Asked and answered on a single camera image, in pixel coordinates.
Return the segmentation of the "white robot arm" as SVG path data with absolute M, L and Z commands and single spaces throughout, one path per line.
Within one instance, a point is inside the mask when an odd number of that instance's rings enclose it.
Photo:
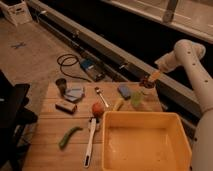
M 213 171 L 213 78 L 200 60 L 206 48 L 200 43 L 181 39 L 170 53 L 155 61 L 160 72 L 168 73 L 182 66 L 198 100 L 202 117 L 195 131 L 192 149 L 192 171 Z

